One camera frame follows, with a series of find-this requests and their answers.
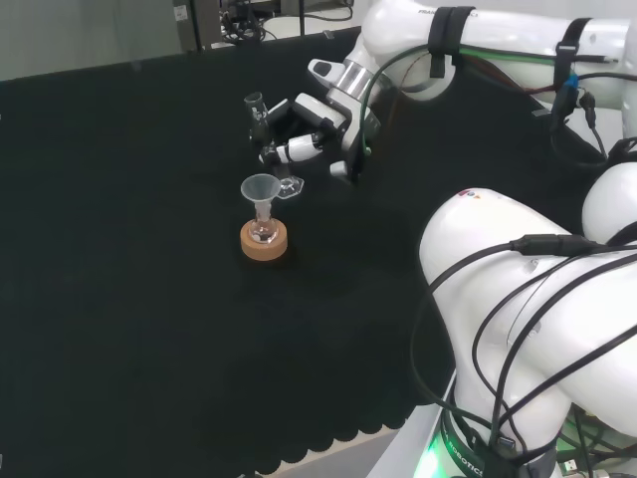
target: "green light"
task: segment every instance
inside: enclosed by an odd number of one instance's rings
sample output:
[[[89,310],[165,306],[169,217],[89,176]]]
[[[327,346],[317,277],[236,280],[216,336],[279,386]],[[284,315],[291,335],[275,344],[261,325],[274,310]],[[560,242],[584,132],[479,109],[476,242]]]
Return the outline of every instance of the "green light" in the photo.
[[[438,457],[433,447],[429,447],[418,462],[414,478],[434,478],[438,471]]]

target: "black cable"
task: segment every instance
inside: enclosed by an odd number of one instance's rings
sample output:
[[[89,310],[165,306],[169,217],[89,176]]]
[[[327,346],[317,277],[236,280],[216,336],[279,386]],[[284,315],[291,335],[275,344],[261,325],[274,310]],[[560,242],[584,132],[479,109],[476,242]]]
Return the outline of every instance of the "black cable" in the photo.
[[[489,312],[487,317],[482,321],[482,323],[478,327],[478,331],[476,332],[476,336],[474,337],[474,342],[473,342],[472,347],[471,347],[471,360],[472,360],[472,362],[474,364],[474,369],[476,370],[476,373],[478,374],[478,377],[480,378],[482,383],[485,385],[485,387],[493,394],[493,396],[496,395],[496,390],[492,387],[492,385],[489,383],[489,381],[485,377],[485,375],[482,372],[482,369],[480,367],[480,364],[478,362],[478,344],[480,342],[480,338],[482,337],[482,334],[484,333],[485,329],[487,328],[487,325],[491,322],[493,317],[495,317],[496,314],[502,309],[502,307],[504,307],[508,302],[510,302],[519,293],[521,293],[522,291],[524,291],[528,287],[532,286],[534,283],[536,283],[538,281],[541,281],[542,279],[545,279],[546,277],[551,275],[553,272],[557,271],[558,269],[561,269],[562,267],[564,267],[565,265],[571,263],[574,260],[576,260],[576,258],[571,258],[571,259],[567,259],[565,261],[562,261],[559,264],[551,267],[550,269],[544,271],[543,273],[539,274],[538,276],[533,277],[532,279],[526,281],[524,284],[522,284],[521,286],[519,286],[516,289],[514,289],[513,291],[511,291],[506,297],[504,297],[501,301],[499,301],[498,304],[495,307],[492,308],[492,310]],[[503,400],[503,407],[504,407],[505,411],[509,411],[510,410],[510,407],[506,404],[506,402],[504,400]],[[518,440],[520,440],[522,443],[524,443],[520,433],[516,429],[516,425],[515,425],[515,423],[513,421],[513,417],[510,416],[510,418],[511,419],[509,420],[509,424],[511,426],[512,432],[518,438]],[[524,453],[527,452],[525,450],[525,448],[526,448],[526,445],[523,445],[523,452]]]
[[[594,464],[593,466],[599,465],[599,463],[611,460],[614,458],[637,458],[637,443],[627,446],[623,448],[621,451],[613,451],[610,453],[597,451],[594,453]]]
[[[492,419],[492,422],[494,424],[497,423],[498,425],[492,428],[491,437],[489,440],[491,445],[495,445],[496,440],[498,438],[498,430],[499,430],[499,425],[501,423],[500,408],[502,406],[502,401],[503,401],[503,397],[505,393],[505,384],[507,382],[507,376],[509,374],[509,371],[511,370],[511,366],[513,364],[513,361],[516,355],[522,348],[522,345],[525,339],[527,338],[527,336],[529,335],[529,333],[534,329],[534,327],[541,320],[544,314],[546,314],[546,312],[548,312],[557,302],[559,302],[563,297],[569,294],[573,289],[577,288],[581,284],[597,276],[600,276],[601,274],[610,272],[612,270],[618,269],[628,264],[632,264],[634,262],[637,262],[637,254],[632,254],[629,256],[622,257],[620,259],[616,259],[614,261],[611,261],[599,267],[596,267],[595,269],[592,269],[591,271],[588,271],[585,274],[582,274],[578,278],[568,283],[566,286],[562,287],[555,294],[553,294],[553,296],[551,296],[550,299],[548,299],[544,304],[542,304],[542,306],[540,306],[539,309],[533,314],[531,319],[520,331],[520,334],[518,335],[513,345],[511,346],[511,349],[509,353],[507,354],[507,357],[505,358],[505,362],[500,372],[500,378],[498,380],[498,388],[497,388],[496,400],[494,403],[494,412],[493,412],[493,419]],[[511,410],[507,413],[509,413],[510,415],[515,414],[516,411],[520,410],[522,407],[527,405],[531,400],[533,400],[540,393],[547,390],[548,388],[555,385],[556,383],[561,381],[563,378],[571,375],[572,373],[579,370],[580,368],[588,365],[592,361],[612,351],[613,349],[615,349],[616,347],[618,347],[619,345],[623,344],[628,339],[633,337],[635,334],[637,334],[637,326],[629,329],[623,334],[620,334],[615,339],[597,348],[595,351],[587,354],[583,358],[576,360],[574,363],[567,366],[562,371],[559,371],[554,376],[547,379],[544,383],[536,387],[532,392],[527,394],[527,396],[525,396],[520,401],[518,401],[514,406],[512,406]]]
[[[616,261],[609,262],[608,264],[605,264],[604,266],[612,265],[612,264],[615,264],[615,263],[618,263],[618,262],[622,262],[621,264],[619,264],[616,267],[612,268],[612,269],[617,269],[619,267],[628,265],[628,264],[630,264],[632,262],[636,262],[636,261],[637,261],[637,254],[633,254],[632,256],[627,256],[627,257],[624,257],[622,259],[618,259]],[[614,339],[608,341],[603,346],[598,347],[593,352],[591,352],[589,354],[586,354],[584,357],[574,361],[571,365],[563,368],[558,373],[556,373],[552,377],[548,378],[547,380],[542,382],[540,385],[538,385],[536,388],[534,388],[532,391],[530,391],[524,398],[522,398],[514,406],[512,406],[511,410],[509,410],[507,413],[503,414],[502,418],[499,418],[499,420],[501,419],[502,422],[504,422],[506,419],[509,418],[509,416],[514,415],[516,412],[520,411],[521,408],[523,408],[524,406],[528,405],[538,395],[544,393],[545,391],[547,391],[549,388],[551,388],[555,384],[557,384],[560,381],[564,380],[569,375],[575,373],[576,371],[580,370],[581,368],[584,368],[585,366],[587,366],[591,362],[593,362],[593,361],[599,359],[600,357],[608,354],[613,349],[621,346],[624,342],[628,341],[629,339],[631,339],[635,335],[637,335],[637,326],[631,327],[626,332],[624,332],[624,333],[620,334],[619,336],[615,337]]]
[[[575,421],[571,421],[568,418],[566,418],[566,423],[570,423],[571,425],[577,426],[576,420]],[[608,448],[610,451],[615,451],[615,452],[619,452],[622,451],[622,448],[619,448],[618,446],[615,446],[611,443],[608,443],[607,441],[604,441],[601,439],[601,437],[599,437],[599,439],[597,439],[597,435],[593,435],[592,433],[584,430],[582,428],[582,434],[588,438],[590,438],[591,440],[597,440],[597,442],[595,443],[595,445],[601,445],[604,448]]]
[[[597,128],[592,127],[590,130],[593,131],[593,134],[595,135],[595,139],[597,139],[597,145],[599,145],[599,151],[601,152],[601,155],[604,156],[604,160],[607,160],[608,154],[606,153],[606,149],[604,148],[604,142],[601,140],[601,137],[599,136],[599,133],[597,132]]]
[[[319,15],[306,15],[306,18],[314,18],[315,20],[323,20],[326,22],[346,22],[348,20],[351,20],[351,17],[353,17],[354,12],[349,5],[344,5],[344,6],[347,7],[347,9],[349,10],[349,14],[346,17],[328,18],[328,17],[320,17]]]
[[[608,165],[605,160],[601,162],[582,162],[582,161],[577,161],[568,155],[562,154],[559,149],[559,146],[557,145],[557,134],[555,133],[552,133],[550,135],[550,147],[558,159],[560,159],[562,162],[566,163],[567,165],[575,166],[579,169],[586,169],[589,171],[600,171]]]
[[[603,248],[600,248],[597,253],[606,254],[606,253],[611,253],[611,252],[622,252],[622,251],[633,251],[633,250],[637,250],[637,246],[603,247]],[[501,301],[499,301],[496,304],[496,306],[491,309],[491,311],[489,312],[487,317],[482,321],[482,323],[478,327],[478,331],[476,332],[476,336],[474,337],[474,341],[473,341],[472,346],[471,346],[471,360],[472,360],[472,362],[474,364],[474,368],[476,370],[476,373],[478,374],[478,377],[480,378],[482,383],[485,385],[485,387],[493,395],[496,394],[496,391],[494,390],[494,388],[491,386],[491,384],[489,383],[489,381],[485,377],[485,375],[482,372],[482,369],[480,367],[480,363],[478,361],[478,345],[480,343],[480,338],[482,337],[483,333],[485,332],[485,329],[487,328],[487,326],[489,325],[491,320],[498,314],[498,312],[508,302],[510,302],[513,298],[515,298],[518,294],[523,292],[528,287],[532,286],[536,282],[541,281],[542,279],[547,278],[548,276],[552,275],[554,272],[558,271],[559,269],[561,269],[564,266],[567,266],[568,264],[572,263],[573,261],[576,261],[577,259],[581,259],[583,257],[587,257],[588,255],[593,255],[593,254],[597,254],[597,253],[593,251],[591,254],[586,254],[585,256],[578,256],[578,257],[573,257],[573,258],[567,259],[565,261],[560,262],[559,264],[556,264],[555,266],[551,267],[550,269],[547,269],[546,271],[542,272],[541,274],[529,279],[528,281],[526,281],[521,286],[519,286],[519,287],[515,288],[514,290],[512,290]]]
[[[275,36],[275,34],[274,34],[274,33],[272,33],[272,32],[270,32],[270,31],[266,30],[266,29],[265,29],[265,28],[263,28],[263,27],[261,27],[261,29],[264,31],[264,33],[267,33],[267,34],[268,34],[268,35],[270,35],[273,39],[275,39],[275,40],[279,40],[279,39]]]
[[[586,440],[581,429],[581,420],[579,419],[579,409],[576,407],[573,413],[575,415],[575,425],[577,427],[577,436],[579,436],[579,443],[581,444],[581,452],[584,455],[584,461],[586,463],[586,471],[588,471],[588,478],[594,478],[593,467],[590,464],[590,457],[588,456],[588,450],[586,449]]]
[[[511,50],[497,50],[495,48],[483,48],[476,47],[474,45],[464,45],[461,44],[460,48],[466,48],[468,50],[474,50],[476,52],[485,52],[485,53],[495,53],[498,55],[506,55],[506,56],[516,56],[523,58],[535,58],[539,60],[555,60],[556,55],[542,55],[537,53],[526,53],[526,52],[512,52]],[[577,55],[575,56],[574,62],[580,63],[613,63],[609,61],[607,57],[603,55]]]
[[[513,245],[510,242],[499,244],[497,246],[491,246],[481,251],[474,252],[473,254],[458,261],[456,264],[440,274],[429,286],[429,292],[433,295],[433,293],[436,292],[436,289],[438,289],[447,279],[449,279],[451,276],[456,274],[461,269],[464,269],[468,265],[473,264],[474,262],[479,261],[480,259],[483,259],[487,256],[492,256],[494,254],[498,254],[499,252],[507,251],[513,251]]]
[[[416,332],[418,330],[418,326],[422,322],[422,318],[424,317],[424,311],[429,301],[435,304],[435,301],[433,300],[433,296],[431,295],[431,293],[429,293],[429,291],[427,291],[427,293],[423,297],[423,300],[420,302],[420,306],[418,308],[418,315],[416,316],[416,320],[414,321],[414,326],[411,331],[411,337],[409,340],[409,362],[411,365],[412,375],[414,379],[416,380],[416,384],[420,388],[420,391],[422,392],[423,395],[425,395],[429,400],[431,400],[433,403],[436,403],[441,408],[450,411],[454,415],[462,416],[463,418],[466,418],[468,420],[475,421],[476,423],[481,424],[487,429],[491,429],[492,427],[491,423],[489,423],[489,421],[484,419],[482,416],[478,416],[474,413],[458,408],[457,406],[454,406],[451,403],[448,403],[447,401],[443,400],[438,395],[436,395],[436,393],[434,393],[433,390],[429,388],[429,386],[427,386],[427,383],[425,383],[425,380],[422,379],[422,377],[420,376],[420,373],[418,372],[418,368],[416,367],[415,354],[414,354],[414,351],[416,349],[415,348]]]
[[[585,75],[579,75],[577,78],[580,81],[590,80],[592,78],[616,78],[618,80],[626,80],[628,82],[637,82],[636,75],[628,75],[627,73],[611,73],[611,72],[587,73]]]

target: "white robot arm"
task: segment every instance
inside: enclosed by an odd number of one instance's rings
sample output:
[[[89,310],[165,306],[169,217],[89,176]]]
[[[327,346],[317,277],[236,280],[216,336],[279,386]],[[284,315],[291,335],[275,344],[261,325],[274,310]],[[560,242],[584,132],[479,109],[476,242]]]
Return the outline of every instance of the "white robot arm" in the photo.
[[[455,74],[445,58],[444,78],[431,78],[431,56],[421,52],[397,61],[376,84],[372,78],[397,55],[428,42],[436,8],[411,0],[381,0],[368,12],[353,51],[342,64],[313,60],[310,72],[329,91],[327,104],[347,121],[341,126],[345,160],[332,174],[356,173],[358,138],[379,129],[373,112],[359,121],[365,93],[370,104],[391,84],[416,101],[442,94]],[[553,84],[554,66],[528,63],[513,56],[552,58],[570,21],[532,15],[474,10],[462,31],[461,48],[479,51],[523,88]],[[596,62],[577,62],[579,75],[637,73],[637,25],[629,20],[590,20],[579,40],[578,56]],[[624,137],[637,136],[637,83],[614,78],[582,80],[599,107],[622,110]],[[553,93],[543,94],[551,102]],[[583,208],[586,236],[601,243],[626,226],[637,224],[637,163],[610,168],[591,189]],[[489,246],[525,234],[568,234],[535,211],[485,189],[462,191],[433,216],[422,238],[420,260],[431,283],[459,260]],[[632,239],[637,241],[637,234]],[[510,301],[489,325],[478,348],[478,359],[495,387],[507,353],[530,320],[557,290],[582,274],[628,252],[575,261],[527,288]],[[478,377],[471,348],[476,331],[489,311],[511,290],[563,259],[528,258],[514,252],[487,258],[453,276],[435,294],[449,332],[457,366],[455,399],[459,407],[491,419],[494,397]],[[624,267],[581,285],[551,308],[526,339],[506,383],[505,402],[515,405],[533,388],[565,366],[637,324],[637,267]],[[515,415],[527,447],[550,443],[559,432],[571,404],[595,413],[615,429],[637,436],[637,339],[598,359],[549,388]],[[476,425],[483,438],[488,430]],[[512,436],[509,425],[503,427]],[[461,474],[451,459],[447,476]]]

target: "wall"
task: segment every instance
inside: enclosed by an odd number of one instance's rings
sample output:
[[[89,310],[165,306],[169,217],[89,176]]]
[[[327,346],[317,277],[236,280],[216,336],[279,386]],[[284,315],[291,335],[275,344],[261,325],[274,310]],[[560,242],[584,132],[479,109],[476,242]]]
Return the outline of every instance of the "wall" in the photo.
[[[0,81],[179,52],[171,0],[0,1]]]

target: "glass funnel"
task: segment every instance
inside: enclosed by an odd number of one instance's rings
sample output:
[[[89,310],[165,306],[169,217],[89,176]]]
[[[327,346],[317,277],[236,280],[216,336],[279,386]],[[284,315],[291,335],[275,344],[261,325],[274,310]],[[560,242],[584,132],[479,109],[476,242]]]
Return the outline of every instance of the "glass funnel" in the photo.
[[[263,95],[254,92],[243,99],[250,115],[250,141],[259,147],[267,146],[272,141],[268,125],[268,109],[263,102]]]
[[[281,190],[281,181],[270,174],[255,174],[241,184],[241,193],[255,204],[257,215],[250,223],[250,237],[269,244],[277,237],[277,222],[270,215],[272,200]]]

